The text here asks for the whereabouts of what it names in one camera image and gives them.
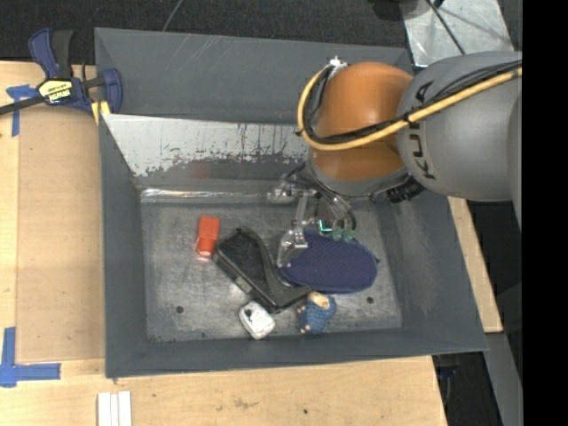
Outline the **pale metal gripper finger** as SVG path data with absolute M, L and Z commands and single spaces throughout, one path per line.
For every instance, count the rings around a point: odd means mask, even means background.
M 293 231 L 289 230 L 280 238 L 276 259 L 276 264 L 279 268 L 289 266 L 294 248 L 295 235 Z
M 308 243 L 302 233 L 291 233 L 286 243 L 286 267 L 308 249 Z

